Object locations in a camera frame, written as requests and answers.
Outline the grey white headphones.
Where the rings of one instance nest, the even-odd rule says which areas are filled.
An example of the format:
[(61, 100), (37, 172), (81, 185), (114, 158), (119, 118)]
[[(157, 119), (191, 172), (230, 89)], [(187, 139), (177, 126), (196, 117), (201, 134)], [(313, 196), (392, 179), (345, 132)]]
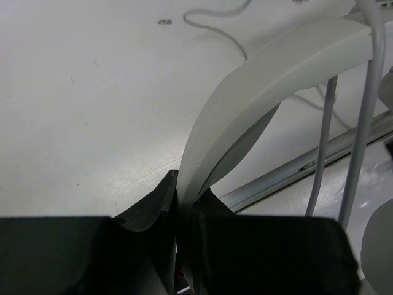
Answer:
[(181, 217), (246, 156), (279, 105), (373, 59), (372, 31), (361, 13), (301, 25), (263, 46), (225, 77), (188, 138), (177, 181), (177, 247)]

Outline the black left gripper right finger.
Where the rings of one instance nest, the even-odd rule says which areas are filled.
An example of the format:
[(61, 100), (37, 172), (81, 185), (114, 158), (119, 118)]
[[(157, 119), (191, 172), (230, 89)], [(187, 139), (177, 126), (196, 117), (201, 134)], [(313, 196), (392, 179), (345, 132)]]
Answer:
[(195, 294), (357, 294), (358, 264), (331, 218), (237, 215), (206, 191), (181, 217)]

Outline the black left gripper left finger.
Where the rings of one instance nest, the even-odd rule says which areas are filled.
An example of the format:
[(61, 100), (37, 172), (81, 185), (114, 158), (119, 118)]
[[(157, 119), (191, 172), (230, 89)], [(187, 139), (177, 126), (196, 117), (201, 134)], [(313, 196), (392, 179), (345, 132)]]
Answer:
[(177, 176), (113, 218), (2, 218), (1, 293), (172, 294)]

